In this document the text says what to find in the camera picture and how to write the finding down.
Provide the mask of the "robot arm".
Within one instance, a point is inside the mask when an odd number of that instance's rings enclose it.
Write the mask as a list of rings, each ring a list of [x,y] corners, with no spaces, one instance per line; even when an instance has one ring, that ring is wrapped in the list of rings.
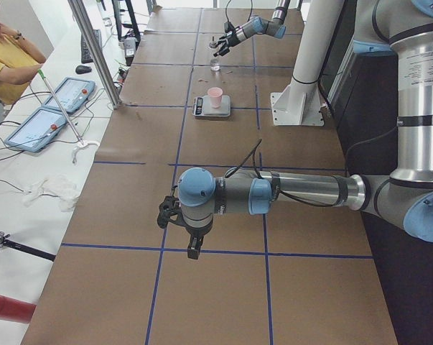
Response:
[[[388,176],[303,175],[230,169],[222,177],[194,167],[181,174],[177,223],[197,259],[213,217],[265,214],[284,196],[317,207],[346,206],[379,216],[433,242],[433,1],[359,1],[354,49],[398,56],[398,164]]]
[[[214,49],[215,58],[224,56],[230,52],[232,47],[241,44],[255,35],[268,35],[276,39],[281,39],[286,32],[284,21],[287,17],[290,0],[277,1],[276,7],[270,20],[263,19],[260,16],[252,16],[242,25],[234,26],[228,17],[228,7],[225,8],[224,32],[225,34],[212,41],[209,46]]]

